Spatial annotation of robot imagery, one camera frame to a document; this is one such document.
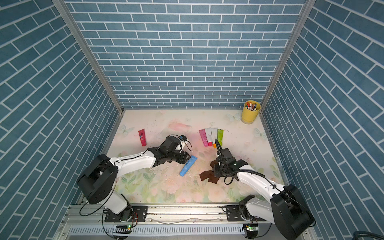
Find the white pink-cap toothpaste tube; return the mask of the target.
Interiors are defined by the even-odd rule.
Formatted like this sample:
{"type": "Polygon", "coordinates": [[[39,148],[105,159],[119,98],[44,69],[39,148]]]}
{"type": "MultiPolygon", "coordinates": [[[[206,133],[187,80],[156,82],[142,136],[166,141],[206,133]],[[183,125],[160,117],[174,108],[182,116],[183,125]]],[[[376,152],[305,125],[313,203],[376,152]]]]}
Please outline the white pink-cap toothpaste tube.
{"type": "Polygon", "coordinates": [[[205,133],[207,137],[208,146],[213,146],[213,137],[212,137],[212,129],[211,128],[205,128],[205,133]]]}

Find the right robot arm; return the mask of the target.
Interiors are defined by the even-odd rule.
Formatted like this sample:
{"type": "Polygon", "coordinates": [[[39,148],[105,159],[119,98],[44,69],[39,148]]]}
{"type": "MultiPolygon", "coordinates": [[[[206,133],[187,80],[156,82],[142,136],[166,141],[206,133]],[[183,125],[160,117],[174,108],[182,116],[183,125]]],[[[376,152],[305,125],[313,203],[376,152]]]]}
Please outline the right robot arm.
{"type": "Polygon", "coordinates": [[[316,224],[304,197],[294,185],[285,186],[268,179],[244,160],[236,160],[229,149],[222,149],[219,145],[217,161],[213,167],[215,177],[233,178],[251,187],[265,199],[261,201],[249,195],[239,202],[239,210],[245,220],[260,217],[274,224],[287,240],[295,240],[316,224]]]}

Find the aluminium front rail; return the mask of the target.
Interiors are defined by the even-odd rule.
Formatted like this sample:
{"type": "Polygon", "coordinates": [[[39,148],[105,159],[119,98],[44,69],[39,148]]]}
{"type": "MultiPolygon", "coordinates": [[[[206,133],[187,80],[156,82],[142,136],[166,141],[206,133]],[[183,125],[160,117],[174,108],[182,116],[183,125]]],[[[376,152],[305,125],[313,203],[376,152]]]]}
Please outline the aluminium front rail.
{"type": "MultiPolygon", "coordinates": [[[[247,204],[133,204],[133,206],[148,206],[148,213],[145,222],[139,223],[155,223],[155,224],[183,224],[197,222],[228,222],[222,207],[226,205],[243,205],[250,209],[251,206],[259,206],[264,209],[260,210],[261,218],[267,222],[276,224],[281,223],[283,216],[278,214],[273,216],[273,209],[270,204],[263,201],[249,201],[247,204]]],[[[105,219],[105,210],[102,207],[98,210],[99,205],[72,205],[65,215],[66,221],[74,223],[97,223],[105,219]]]]}

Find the blue toothpaste tube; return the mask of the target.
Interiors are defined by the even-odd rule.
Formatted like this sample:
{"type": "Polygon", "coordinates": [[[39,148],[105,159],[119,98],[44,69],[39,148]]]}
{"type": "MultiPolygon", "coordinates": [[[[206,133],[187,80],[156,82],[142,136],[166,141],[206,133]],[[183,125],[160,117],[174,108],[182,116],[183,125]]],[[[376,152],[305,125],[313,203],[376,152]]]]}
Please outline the blue toothpaste tube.
{"type": "Polygon", "coordinates": [[[195,156],[191,156],[191,158],[185,163],[183,169],[180,172],[180,176],[184,177],[188,170],[192,167],[192,165],[196,162],[198,158],[195,156]]]}

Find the magenta toothpaste tube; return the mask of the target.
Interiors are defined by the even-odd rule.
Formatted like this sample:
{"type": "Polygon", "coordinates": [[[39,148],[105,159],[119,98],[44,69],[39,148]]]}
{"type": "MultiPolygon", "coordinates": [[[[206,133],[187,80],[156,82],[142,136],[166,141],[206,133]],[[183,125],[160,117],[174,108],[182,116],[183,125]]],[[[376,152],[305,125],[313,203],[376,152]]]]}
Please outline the magenta toothpaste tube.
{"type": "Polygon", "coordinates": [[[199,134],[200,134],[200,137],[202,139],[202,142],[203,142],[203,145],[205,147],[208,147],[209,146],[209,143],[208,143],[208,139],[207,139],[207,135],[206,135],[206,131],[205,129],[201,129],[199,130],[199,134]]]}

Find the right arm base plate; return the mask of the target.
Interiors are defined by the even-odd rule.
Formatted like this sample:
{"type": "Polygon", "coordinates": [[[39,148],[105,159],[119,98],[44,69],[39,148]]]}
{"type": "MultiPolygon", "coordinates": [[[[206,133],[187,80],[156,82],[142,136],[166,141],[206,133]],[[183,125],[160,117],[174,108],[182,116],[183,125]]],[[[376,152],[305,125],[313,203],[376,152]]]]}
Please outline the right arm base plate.
{"type": "Polygon", "coordinates": [[[251,222],[251,221],[262,221],[266,222],[267,220],[261,218],[260,210],[264,211],[262,207],[251,206],[248,209],[243,205],[226,205],[222,207],[222,210],[225,212],[228,222],[251,222]]]}

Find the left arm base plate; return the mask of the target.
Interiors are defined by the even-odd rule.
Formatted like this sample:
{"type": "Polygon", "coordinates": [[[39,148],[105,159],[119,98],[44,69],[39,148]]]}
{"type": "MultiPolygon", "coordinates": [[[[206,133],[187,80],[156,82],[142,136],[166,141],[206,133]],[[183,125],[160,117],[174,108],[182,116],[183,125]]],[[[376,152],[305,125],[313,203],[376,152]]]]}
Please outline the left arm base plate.
{"type": "Polygon", "coordinates": [[[123,223],[123,222],[145,222],[148,213],[148,206],[128,206],[121,213],[115,214],[111,210],[105,210],[105,222],[123,223]]]}

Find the brown cloth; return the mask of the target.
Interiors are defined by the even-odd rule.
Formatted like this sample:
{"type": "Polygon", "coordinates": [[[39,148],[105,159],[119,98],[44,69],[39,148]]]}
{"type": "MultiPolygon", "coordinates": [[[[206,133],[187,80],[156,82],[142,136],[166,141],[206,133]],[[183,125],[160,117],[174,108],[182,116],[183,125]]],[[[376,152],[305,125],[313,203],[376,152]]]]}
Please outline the brown cloth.
{"type": "Polygon", "coordinates": [[[219,162],[217,160],[212,161],[210,163],[210,166],[212,167],[212,170],[208,170],[208,171],[204,171],[204,172],[200,173],[201,181],[208,180],[208,182],[210,182],[210,183],[217,184],[217,182],[219,181],[220,178],[216,177],[214,175],[213,169],[214,169],[214,167],[216,165],[218,165],[218,163],[219,162]]]}

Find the white orange-cap toothpaste tube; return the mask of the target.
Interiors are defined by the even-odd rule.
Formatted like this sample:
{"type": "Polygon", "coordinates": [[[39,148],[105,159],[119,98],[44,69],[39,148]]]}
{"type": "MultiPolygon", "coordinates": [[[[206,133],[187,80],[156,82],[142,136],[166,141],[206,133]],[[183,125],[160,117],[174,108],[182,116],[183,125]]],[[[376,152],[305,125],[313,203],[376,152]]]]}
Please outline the white orange-cap toothpaste tube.
{"type": "Polygon", "coordinates": [[[217,147],[216,139],[218,137],[218,128],[211,128],[211,134],[212,134],[213,147],[216,148],[217,147]]]}

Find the green toothpaste tube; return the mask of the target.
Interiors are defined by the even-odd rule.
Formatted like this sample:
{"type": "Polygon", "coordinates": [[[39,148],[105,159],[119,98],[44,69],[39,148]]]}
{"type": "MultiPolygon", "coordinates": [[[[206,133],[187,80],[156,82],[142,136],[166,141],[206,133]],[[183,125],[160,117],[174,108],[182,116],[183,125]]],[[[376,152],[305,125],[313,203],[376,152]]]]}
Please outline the green toothpaste tube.
{"type": "Polygon", "coordinates": [[[223,145],[223,136],[224,136],[224,130],[218,129],[217,130],[217,139],[218,139],[218,142],[220,143],[221,146],[223,145]]]}

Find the pens in cup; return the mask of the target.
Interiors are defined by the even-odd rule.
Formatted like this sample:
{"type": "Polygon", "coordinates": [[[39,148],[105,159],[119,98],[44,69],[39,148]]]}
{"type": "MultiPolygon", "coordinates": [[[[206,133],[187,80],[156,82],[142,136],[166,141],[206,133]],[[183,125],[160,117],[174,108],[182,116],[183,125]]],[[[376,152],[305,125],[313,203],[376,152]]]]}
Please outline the pens in cup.
{"type": "Polygon", "coordinates": [[[246,102],[245,106],[247,107],[248,110],[250,111],[256,111],[257,110],[257,103],[252,103],[252,102],[246,102]]]}

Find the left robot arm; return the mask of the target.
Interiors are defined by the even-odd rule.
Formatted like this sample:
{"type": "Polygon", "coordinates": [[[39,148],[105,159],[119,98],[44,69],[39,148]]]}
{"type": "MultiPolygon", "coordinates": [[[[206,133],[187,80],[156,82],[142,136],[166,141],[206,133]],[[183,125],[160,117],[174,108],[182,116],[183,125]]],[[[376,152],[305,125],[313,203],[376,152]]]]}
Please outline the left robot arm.
{"type": "Polygon", "coordinates": [[[187,145],[186,136],[169,135],[158,147],[148,148],[142,153],[109,158],[105,154],[93,159],[77,179],[77,185],[89,204],[105,200],[105,207],[116,215],[129,213],[129,201],[115,192],[118,178],[125,174],[154,168],[165,162],[185,164],[191,155],[183,150],[187,145]]]}

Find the yellow cup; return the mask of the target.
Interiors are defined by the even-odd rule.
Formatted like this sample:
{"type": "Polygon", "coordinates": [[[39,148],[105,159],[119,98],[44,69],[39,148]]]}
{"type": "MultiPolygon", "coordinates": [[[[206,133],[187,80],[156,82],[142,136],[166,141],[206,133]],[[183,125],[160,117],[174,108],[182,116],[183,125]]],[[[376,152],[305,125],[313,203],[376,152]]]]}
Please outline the yellow cup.
{"type": "Polygon", "coordinates": [[[241,121],[245,124],[252,124],[255,120],[256,120],[256,117],[258,116],[260,110],[261,110],[261,105],[260,103],[256,102],[256,101],[253,101],[253,100],[249,100],[249,101],[246,101],[244,103],[244,107],[243,107],[243,111],[242,111],[242,114],[241,114],[241,121]],[[252,102],[252,103],[257,103],[257,110],[256,111],[250,111],[247,109],[247,107],[245,106],[245,103],[246,102],[252,102]]]}

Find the red toothpaste tube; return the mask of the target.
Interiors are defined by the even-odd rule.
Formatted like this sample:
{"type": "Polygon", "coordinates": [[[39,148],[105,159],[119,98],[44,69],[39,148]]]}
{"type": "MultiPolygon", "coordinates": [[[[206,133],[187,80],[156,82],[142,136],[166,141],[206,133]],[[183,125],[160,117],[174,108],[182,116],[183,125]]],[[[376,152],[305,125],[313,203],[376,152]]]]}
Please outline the red toothpaste tube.
{"type": "Polygon", "coordinates": [[[142,147],[145,147],[147,145],[145,129],[139,130],[138,133],[139,133],[141,145],[142,147]]]}

